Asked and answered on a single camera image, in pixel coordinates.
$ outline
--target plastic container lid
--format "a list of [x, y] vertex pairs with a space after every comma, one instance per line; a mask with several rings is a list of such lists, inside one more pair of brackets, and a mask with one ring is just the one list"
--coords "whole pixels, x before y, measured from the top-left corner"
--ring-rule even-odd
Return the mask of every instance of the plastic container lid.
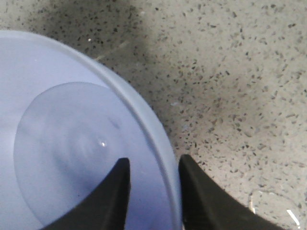
[[177, 164], [146, 102], [59, 42], [0, 31], [0, 229], [41, 228], [131, 163], [127, 230], [181, 229]]

